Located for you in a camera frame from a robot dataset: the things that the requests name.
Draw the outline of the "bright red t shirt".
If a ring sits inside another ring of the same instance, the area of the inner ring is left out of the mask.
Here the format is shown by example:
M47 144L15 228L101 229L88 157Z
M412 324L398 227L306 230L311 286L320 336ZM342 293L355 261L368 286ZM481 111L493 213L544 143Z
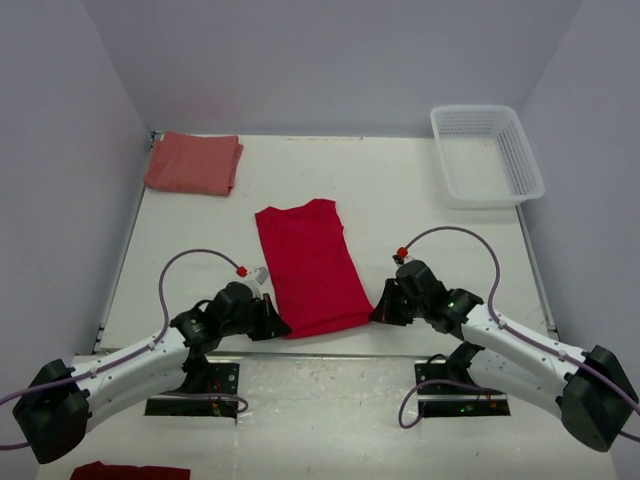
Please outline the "bright red t shirt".
M255 214L278 312L288 339L336 333L369 322L373 311L344 238L336 202L313 199Z

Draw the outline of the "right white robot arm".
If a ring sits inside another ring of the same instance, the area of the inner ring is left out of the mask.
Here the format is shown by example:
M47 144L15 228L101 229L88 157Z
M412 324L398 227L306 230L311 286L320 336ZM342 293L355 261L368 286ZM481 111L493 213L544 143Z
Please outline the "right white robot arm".
M495 391L558 418L588 448L607 452L639 405L617 357L602 346L586 351L503 316L481 297L448 289L421 260L395 260L371 321L406 326L422 319L460 340L446 360L456 392Z

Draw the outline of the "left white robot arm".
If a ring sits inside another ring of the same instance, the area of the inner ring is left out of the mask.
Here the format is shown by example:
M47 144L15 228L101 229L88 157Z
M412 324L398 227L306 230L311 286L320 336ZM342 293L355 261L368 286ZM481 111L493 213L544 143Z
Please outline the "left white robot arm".
M49 362L20 394L12 414L38 463L52 463L99 424L150 397L238 402L234 393L205 387L207 355L225 337L265 341L290 332L268 294L231 282L147 340L74 366Z

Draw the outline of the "white plastic basket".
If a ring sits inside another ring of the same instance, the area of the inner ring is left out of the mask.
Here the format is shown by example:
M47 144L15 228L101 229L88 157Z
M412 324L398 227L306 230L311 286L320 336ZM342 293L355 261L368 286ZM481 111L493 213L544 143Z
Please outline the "white plastic basket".
M430 112L449 205L504 209L546 192L517 113L503 105L447 105Z

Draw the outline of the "folded pink t shirt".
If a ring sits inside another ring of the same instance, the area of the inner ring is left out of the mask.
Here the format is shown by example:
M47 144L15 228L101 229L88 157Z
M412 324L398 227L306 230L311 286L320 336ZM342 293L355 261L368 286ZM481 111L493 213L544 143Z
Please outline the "folded pink t shirt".
M227 197L234 188L243 149L238 136L166 132L153 144L144 185L168 193Z

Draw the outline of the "dark red cloth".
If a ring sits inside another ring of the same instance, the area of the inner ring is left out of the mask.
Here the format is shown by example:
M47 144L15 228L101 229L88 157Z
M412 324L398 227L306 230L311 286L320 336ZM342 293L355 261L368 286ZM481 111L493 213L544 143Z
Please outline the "dark red cloth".
M190 480L191 471L166 466L111 465L93 462L74 469L71 480Z

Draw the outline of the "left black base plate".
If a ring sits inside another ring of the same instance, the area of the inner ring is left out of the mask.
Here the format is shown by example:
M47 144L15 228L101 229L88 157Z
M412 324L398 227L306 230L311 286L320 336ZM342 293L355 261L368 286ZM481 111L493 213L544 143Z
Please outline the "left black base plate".
M205 360L199 370L188 373L178 389L191 397L154 396L145 404L149 417L210 417L236 420L241 403L238 394L240 365Z

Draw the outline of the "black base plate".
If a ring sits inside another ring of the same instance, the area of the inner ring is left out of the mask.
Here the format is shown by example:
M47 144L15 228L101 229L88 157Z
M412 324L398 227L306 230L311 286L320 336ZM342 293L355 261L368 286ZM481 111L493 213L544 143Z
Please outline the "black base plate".
M436 354L414 365L416 383L449 380L446 357ZM480 394L449 384L430 384L417 391L419 413L423 418L501 417L511 414L507 396Z
M149 417L210 417L236 420L241 403L238 394L240 365L205 360L199 370L188 373L178 389L191 397L154 396L145 404Z

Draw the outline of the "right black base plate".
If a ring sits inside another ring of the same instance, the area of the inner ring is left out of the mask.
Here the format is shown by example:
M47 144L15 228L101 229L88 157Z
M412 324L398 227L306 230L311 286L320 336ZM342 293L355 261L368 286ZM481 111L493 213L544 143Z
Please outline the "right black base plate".
M416 383L449 380L446 357L436 354L414 365ZM423 418L501 417L511 414L507 396L480 394L449 384L430 384L417 391L419 413Z

